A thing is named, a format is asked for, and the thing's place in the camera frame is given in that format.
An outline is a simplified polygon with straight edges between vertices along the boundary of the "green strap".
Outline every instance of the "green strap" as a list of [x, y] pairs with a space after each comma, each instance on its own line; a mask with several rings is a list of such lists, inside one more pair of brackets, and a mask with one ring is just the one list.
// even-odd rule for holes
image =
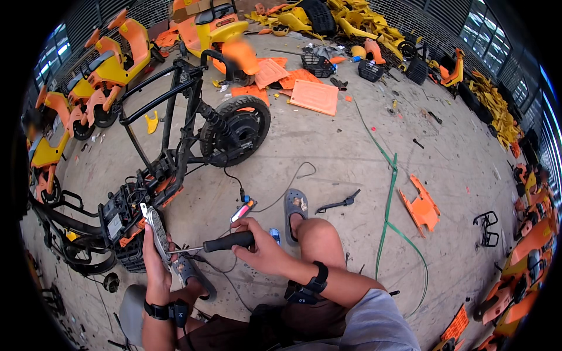
[[416, 245], [414, 245], [414, 243], [410, 239], [408, 239], [408, 237], [406, 235], [402, 234], [402, 232], [400, 230], [398, 230], [398, 228], [396, 228], [392, 223], [390, 223], [388, 221], [388, 216], [390, 215], [390, 204], [391, 204], [391, 201], [392, 201], [392, 194], [394, 192], [394, 185], [396, 183], [396, 176], [398, 174], [398, 167], [397, 167], [397, 163], [396, 163], [397, 159], [398, 159], [398, 155], [395, 153], [394, 154], [394, 161], [391, 161], [390, 157], [386, 154], [386, 152], [379, 145], [379, 143], [377, 142], [375, 137], [373, 137], [372, 133], [369, 131], [369, 128], [367, 127], [367, 124], [365, 124], [365, 120], [363, 119], [363, 115], [361, 114], [361, 111], [359, 110], [359, 106], [357, 105], [357, 100], [353, 99], [353, 101], [355, 102], [355, 106], [357, 107], [359, 117], [361, 117], [361, 122], [363, 123], [363, 126], [365, 127], [365, 130], [367, 131], [367, 134], [369, 134], [371, 140], [375, 143], [375, 145], [379, 148], [379, 151], [383, 154], [385, 159], [392, 166], [392, 180], [390, 182], [390, 191], [388, 192], [386, 210], [384, 211], [383, 232], [380, 236], [379, 248], [377, 250], [377, 265], [375, 267], [375, 279], [378, 279], [378, 276], [379, 276], [379, 263], [380, 263], [380, 257], [382, 255], [382, 251], [383, 251], [383, 244], [384, 244], [384, 238], [386, 236], [387, 226], [389, 226], [392, 230], [394, 230], [396, 233], [398, 233], [399, 236], [401, 236], [408, 244], [410, 244], [414, 248], [414, 250], [416, 250], [418, 255], [421, 257], [421, 260], [423, 261], [423, 265], [424, 265], [424, 268], [425, 268], [425, 286], [424, 286], [424, 289], [423, 289], [423, 294], [421, 295], [420, 303], [418, 304], [416, 309], [406, 317], [406, 318], [408, 318], [408, 317], [412, 316], [414, 313], [416, 313], [418, 308], [420, 308], [420, 306], [422, 305], [423, 300], [425, 299], [425, 294], [427, 293], [427, 287], [428, 287], [428, 284], [429, 284], [429, 271], [427, 269], [427, 264], [425, 263], [425, 259], [422, 255], [422, 253], [420, 252], [420, 250], [418, 250], [418, 248], [416, 247]]

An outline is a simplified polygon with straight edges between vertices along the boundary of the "black wristband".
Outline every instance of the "black wristband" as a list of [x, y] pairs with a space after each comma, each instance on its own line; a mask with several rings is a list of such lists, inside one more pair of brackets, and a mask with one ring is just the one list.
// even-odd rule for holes
[[148, 304], [146, 300], [144, 300], [144, 310], [154, 319], [160, 321], [166, 321], [170, 318], [170, 309], [169, 305], [166, 306], [158, 306], [154, 304]]
[[314, 261], [313, 264], [318, 266], [318, 275], [312, 277], [310, 282], [306, 284], [304, 288], [320, 294], [328, 285], [326, 282], [326, 279], [328, 278], [328, 268], [320, 261]]

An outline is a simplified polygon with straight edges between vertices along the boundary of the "shock absorber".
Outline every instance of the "shock absorber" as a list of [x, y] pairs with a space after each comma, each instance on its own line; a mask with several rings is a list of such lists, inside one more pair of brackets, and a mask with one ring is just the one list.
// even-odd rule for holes
[[240, 138], [238, 135], [234, 133], [232, 128], [226, 122], [220, 118], [219, 114], [216, 113], [215, 109], [206, 104], [205, 102], [201, 101], [199, 107], [197, 108], [197, 113], [200, 113], [207, 122], [211, 124], [211, 126], [216, 128], [216, 131], [220, 133], [223, 138], [225, 138], [228, 142], [239, 146], [240, 145]]

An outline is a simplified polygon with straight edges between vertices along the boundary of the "hand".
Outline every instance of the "hand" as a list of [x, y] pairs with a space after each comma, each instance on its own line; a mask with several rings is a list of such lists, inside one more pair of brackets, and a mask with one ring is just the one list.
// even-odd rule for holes
[[[169, 250], [175, 250], [175, 244], [169, 233], [166, 233]], [[164, 266], [160, 254], [154, 246], [154, 233], [149, 224], [144, 226], [144, 243], [142, 246], [144, 266], [148, 276], [147, 302], [156, 305], [165, 305], [169, 302], [172, 275]], [[173, 254], [172, 261], [178, 259], [178, 254]]]
[[295, 258], [286, 253], [254, 218], [240, 218], [230, 227], [238, 228], [236, 231], [249, 230], [252, 232], [256, 241], [253, 252], [238, 245], [233, 245], [232, 251], [236, 257], [254, 269], [265, 274], [284, 275], [289, 263], [295, 261]]

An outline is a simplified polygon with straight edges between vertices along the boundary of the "concrete floor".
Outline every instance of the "concrete floor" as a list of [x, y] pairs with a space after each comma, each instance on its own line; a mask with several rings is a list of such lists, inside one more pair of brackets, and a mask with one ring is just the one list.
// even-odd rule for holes
[[[258, 57], [272, 57], [276, 55], [272, 55], [270, 48], [298, 52], [297, 45], [302, 47], [315, 41], [254, 35], [251, 42]], [[156, 70], [171, 65], [175, 55], [175, 52], [171, 53]], [[287, 70], [301, 68], [299, 56], [286, 56]], [[191, 59], [191, 62], [196, 63], [197, 60]], [[502, 246], [511, 245], [516, 225], [512, 212], [515, 183], [506, 162], [507, 159], [513, 164], [515, 159], [511, 153], [503, 151], [462, 99], [453, 100], [441, 86], [426, 81], [420, 87], [405, 78], [402, 82], [386, 78], [387, 85], [381, 82], [373, 84], [358, 77], [356, 65], [347, 61], [339, 65], [336, 78], [350, 83], [348, 91], [339, 95], [335, 117], [288, 105], [286, 96], [276, 99], [273, 97], [275, 91], [270, 90], [272, 119], [269, 134], [255, 155], [230, 168], [229, 172], [241, 179], [246, 193], [259, 202], [256, 209], [260, 209], [282, 194], [302, 162], [311, 162], [317, 172], [295, 180], [292, 185], [307, 195], [311, 216], [323, 204], [342, 201], [360, 188], [361, 193], [352, 206], [329, 209], [326, 214], [316, 217], [330, 221], [338, 230], [344, 251], [350, 254], [348, 269], [359, 272], [365, 265], [362, 274], [374, 278], [392, 172], [367, 135], [356, 102], [368, 128], [376, 127], [375, 132], [369, 133], [389, 155], [398, 154], [398, 176], [389, 220], [414, 242], [428, 265], [429, 286], [425, 300], [407, 321], [416, 333], [422, 350], [431, 349], [465, 299], [470, 298], [466, 302], [466, 310], [471, 316], [476, 304], [497, 279], [493, 262], [502, 262]], [[213, 67], [205, 73], [203, 99], [212, 106], [217, 106], [224, 94], [230, 91], [219, 93], [211, 84], [211, 79], [221, 78], [222, 75]], [[170, 81], [171, 76], [164, 77], [129, 98], [125, 104], [126, 113], [134, 112], [167, 91]], [[392, 90], [397, 91], [399, 96], [395, 97]], [[347, 102], [346, 95], [351, 96], [354, 102]], [[387, 111], [395, 98], [398, 100], [396, 110], [402, 118]], [[171, 145], [178, 140], [186, 106], [186, 99], [179, 95]], [[165, 108], [165, 103], [158, 106], [159, 116], [164, 115]], [[443, 124], [425, 118], [420, 108], [433, 111]], [[148, 135], [143, 118], [133, 124], [150, 159], [160, 151], [162, 127]], [[95, 143], [89, 140], [87, 143], [92, 149], [81, 152], [84, 142], [74, 140], [65, 150], [68, 161], [57, 169], [63, 188], [80, 194], [85, 208], [90, 211], [95, 211], [98, 203], [105, 203], [107, 192], [115, 191], [126, 176], [144, 168], [119, 123], [106, 130], [97, 129], [94, 133], [98, 132], [105, 134], [103, 143], [99, 139]], [[414, 138], [425, 148], [414, 144]], [[193, 150], [198, 153], [198, 146]], [[495, 168], [501, 180], [494, 175]], [[305, 165], [299, 174], [307, 174], [311, 170]], [[419, 235], [398, 192], [400, 188], [410, 201], [414, 200], [417, 192], [409, 179], [410, 174], [426, 184], [426, 189], [441, 210], [435, 231], [424, 229], [427, 239]], [[167, 228], [174, 241], [194, 246], [222, 234], [240, 204], [237, 202], [238, 184], [226, 177], [221, 169], [207, 166], [186, 177], [184, 186], [185, 190], [164, 210]], [[481, 228], [472, 225], [472, 220], [490, 210], [496, 211], [500, 221], [493, 227], [494, 231], [503, 229], [507, 243], [500, 239], [495, 248], [475, 249], [482, 236]], [[96, 224], [96, 220], [91, 218], [81, 218], [75, 212], [72, 215]], [[265, 229], [276, 227], [281, 232], [284, 230], [281, 202], [263, 213], [256, 213], [255, 217]], [[57, 284], [67, 314], [76, 319], [75, 323], [65, 322], [75, 330], [75, 339], [89, 349], [114, 349], [106, 340], [123, 342], [124, 337], [112, 313], [119, 312], [126, 287], [146, 282], [146, 275], [127, 273], [121, 266], [116, 266], [113, 271], [118, 274], [121, 286], [116, 294], [110, 294], [56, 261], [55, 256], [44, 248], [43, 234], [34, 214], [28, 215], [23, 222], [24, 239], [40, 262], [44, 285]], [[295, 256], [300, 254], [298, 249], [286, 244], [283, 248]], [[222, 270], [230, 269], [235, 262], [231, 252], [215, 252], [205, 254], [205, 257]], [[219, 313], [247, 321], [249, 312], [225, 277], [207, 265], [201, 264], [200, 267], [216, 286], [219, 295], [214, 303], [197, 302], [196, 308], [207, 314]], [[228, 276], [251, 308], [260, 303], [282, 304], [284, 301], [284, 278], [263, 275], [243, 262], [238, 262]], [[391, 230], [387, 232], [380, 260], [379, 281], [389, 291], [400, 290], [394, 299], [404, 316], [409, 316], [418, 306], [424, 287], [422, 261], [412, 247]], [[179, 281], [174, 278], [173, 288], [179, 287]], [[86, 330], [84, 340], [78, 337], [80, 324]], [[463, 334], [467, 338], [464, 349], [478, 345], [490, 331], [490, 327], [471, 319]]]

